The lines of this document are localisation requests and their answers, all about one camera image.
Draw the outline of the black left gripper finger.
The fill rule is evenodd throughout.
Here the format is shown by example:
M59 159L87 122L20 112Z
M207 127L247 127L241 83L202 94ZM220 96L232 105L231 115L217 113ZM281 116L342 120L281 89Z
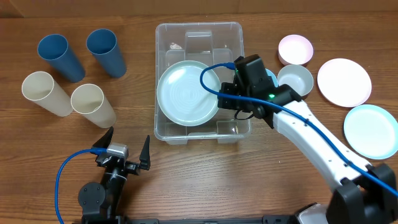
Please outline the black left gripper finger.
M114 128L111 126L107 130L107 132L92 145L92 148L107 149L108 146L111 144L113 133L114 133Z
M140 169L149 170L150 169L150 136L147 135L145 143L143 145L139 160Z

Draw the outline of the pink plate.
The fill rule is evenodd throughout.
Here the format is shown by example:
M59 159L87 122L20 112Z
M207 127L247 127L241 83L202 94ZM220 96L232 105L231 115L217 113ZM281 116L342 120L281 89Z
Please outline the pink plate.
M317 75L321 94L331 103L352 108L363 104L371 95L372 83L367 71L360 64L334 58L325 62Z

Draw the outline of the pink bowl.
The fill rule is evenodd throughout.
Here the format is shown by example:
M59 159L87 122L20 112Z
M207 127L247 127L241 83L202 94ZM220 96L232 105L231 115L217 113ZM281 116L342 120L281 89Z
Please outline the pink bowl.
M314 54L312 43L302 35L285 36L278 45L279 60L284 65L304 65Z

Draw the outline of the light blue plate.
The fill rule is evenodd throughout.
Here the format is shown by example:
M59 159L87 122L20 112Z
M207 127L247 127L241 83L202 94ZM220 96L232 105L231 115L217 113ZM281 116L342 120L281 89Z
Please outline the light blue plate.
M376 105L360 105L348 112L343 123L345 138L360 155L376 160L397 152L397 120Z

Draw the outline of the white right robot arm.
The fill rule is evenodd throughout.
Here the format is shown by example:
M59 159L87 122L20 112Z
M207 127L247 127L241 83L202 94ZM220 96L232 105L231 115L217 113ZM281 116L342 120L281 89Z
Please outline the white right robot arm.
M235 78L216 92L220 108L251 112L292 141L328 183L328 205L313 203L289 223L392 223L397 220L394 171L351 152L317 120L300 95L270 78Z

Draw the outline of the grey-green plate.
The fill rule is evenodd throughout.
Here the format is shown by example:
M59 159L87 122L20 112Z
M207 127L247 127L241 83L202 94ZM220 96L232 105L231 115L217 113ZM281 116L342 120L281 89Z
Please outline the grey-green plate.
M184 60L171 65L162 74L157 86L157 102L169 120L182 126L198 126L206 123L218 112L217 96L205 90L219 90L221 82L208 66L194 60Z

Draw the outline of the grey bowl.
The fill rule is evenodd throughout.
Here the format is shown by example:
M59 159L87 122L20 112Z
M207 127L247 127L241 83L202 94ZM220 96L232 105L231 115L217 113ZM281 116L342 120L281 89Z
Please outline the grey bowl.
M279 86L287 84L300 96L307 96L313 89L314 79L311 72L301 65L286 65L277 75Z

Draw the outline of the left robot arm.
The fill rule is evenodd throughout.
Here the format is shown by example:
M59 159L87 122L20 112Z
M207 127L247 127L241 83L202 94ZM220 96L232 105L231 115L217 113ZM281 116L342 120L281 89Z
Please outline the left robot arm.
M97 166L104 168L100 182L89 182L79 191L78 202L82 207L82 223L131 223L125 215L117 213L127 176L139 175L141 170L150 169L149 144L147 136L143 145L140 162L128 160L129 148L125 144L111 142L114 128L108 131L93 145L93 149L104 149L96 156Z

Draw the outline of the light blue bowl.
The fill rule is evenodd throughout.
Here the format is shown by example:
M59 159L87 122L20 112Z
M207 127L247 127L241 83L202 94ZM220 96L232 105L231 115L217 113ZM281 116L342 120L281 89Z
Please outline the light blue bowl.
M266 73L267 73L267 75L271 78L271 80L272 80L274 86L275 86L275 87L278 87L279 84L278 84L277 78L276 78L276 76L274 75L274 73L273 73L272 71L270 71L269 69L266 69Z

